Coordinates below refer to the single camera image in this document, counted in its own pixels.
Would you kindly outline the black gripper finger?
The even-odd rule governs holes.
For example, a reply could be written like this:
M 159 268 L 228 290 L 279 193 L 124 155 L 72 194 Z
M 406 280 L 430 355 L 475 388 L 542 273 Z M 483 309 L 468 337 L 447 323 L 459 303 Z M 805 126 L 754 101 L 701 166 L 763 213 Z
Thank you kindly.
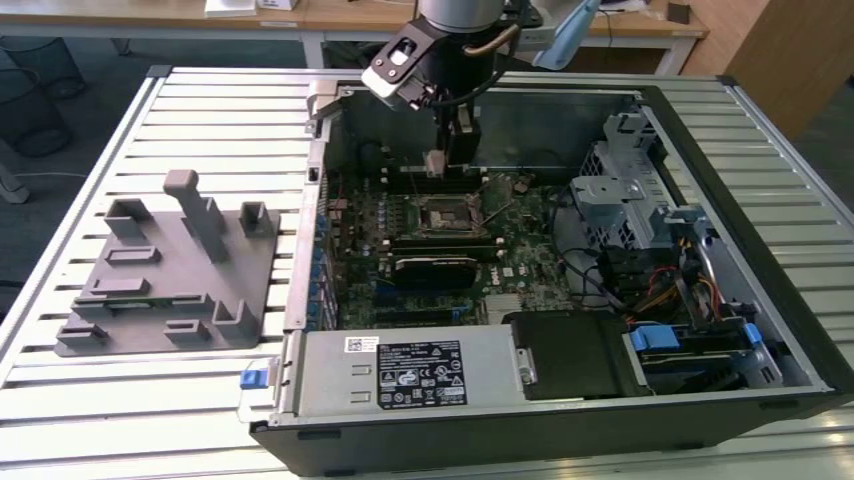
M 432 111 L 436 125 L 435 149 L 440 152 L 446 152 L 454 118 L 454 108 L 434 107 Z
M 480 126 L 472 108 L 463 104 L 456 108 L 451 123 L 451 164 L 468 164 L 478 151 L 482 138 Z

